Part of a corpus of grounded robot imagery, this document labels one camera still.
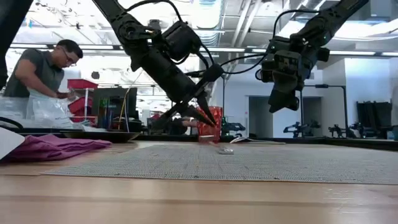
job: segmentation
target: eyeglasses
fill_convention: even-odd
[[[71,57],[69,57],[67,51],[63,47],[61,47],[61,49],[67,58],[67,62],[70,63],[70,66],[76,66],[76,62]]]

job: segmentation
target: white paper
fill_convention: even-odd
[[[4,128],[0,128],[0,136],[0,159],[25,141],[24,136],[13,133]]]

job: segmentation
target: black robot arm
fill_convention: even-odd
[[[263,82],[274,82],[269,104],[270,112],[282,108],[297,110],[299,99],[295,91],[302,91],[304,80],[311,74],[318,60],[328,61],[330,51],[326,45],[356,11],[369,0],[341,0],[320,11],[303,29],[290,38],[274,37],[267,48],[260,77]]]
[[[199,36],[181,20],[172,2],[144,0],[128,9],[148,3],[169,3],[176,10],[179,21],[163,34],[161,30],[142,25],[127,13],[128,10],[124,9],[117,0],[93,0],[93,2],[107,18],[124,51],[131,57],[131,69],[133,71],[140,67],[144,69],[176,103],[161,116],[154,124],[154,128],[161,128],[176,112],[182,116],[194,117],[209,125],[216,123],[206,102],[205,86],[209,82],[214,82],[224,71],[221,66],[214,63],[203,73],[203,78],[195,84],[172,61],[172,59],[183,60],[189,54],[199,55],[200,47],[203,45]],[[206,116],[188,105],[192,98],[197,99],[197,103]]]

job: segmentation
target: doorway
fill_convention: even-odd
[[[273,132],[268,97],[249,96],[249,137],[273,138]]]
[[[320,125],[322,121],[322,98],[321,97],[304,97],[303,98],[303,117],[304,124],[311,124],[313,121]],[[312,129],[313,137],[323,137],[322,127]]]

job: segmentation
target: orange container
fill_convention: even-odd
[[[214,143],[218,143],[220,141],[220,134],[221,134],[221,122],[223,119],[223,109],[219,106],[211,106],[210,112],[212,113],[214,119],[216,120],[216,126],[211,127],[202,122],[198,122],[198,136],[199,142],[210,142],[213,141]]]

